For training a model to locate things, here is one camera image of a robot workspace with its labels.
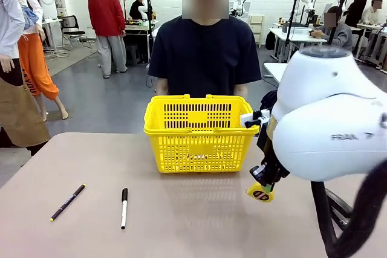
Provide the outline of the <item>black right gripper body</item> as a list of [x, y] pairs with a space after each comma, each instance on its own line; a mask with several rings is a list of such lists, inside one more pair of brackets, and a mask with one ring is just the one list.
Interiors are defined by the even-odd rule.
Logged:
[[279, 162], [274, 149], [272, 140], [267, 133], [267, 125], [263, 124], [259, 131], [258, 141], [256, 144], [264, 153], [261, 165], [265, 165], [263, 170], [263, 179], [281, 179], [286, 178], [290, 172]]

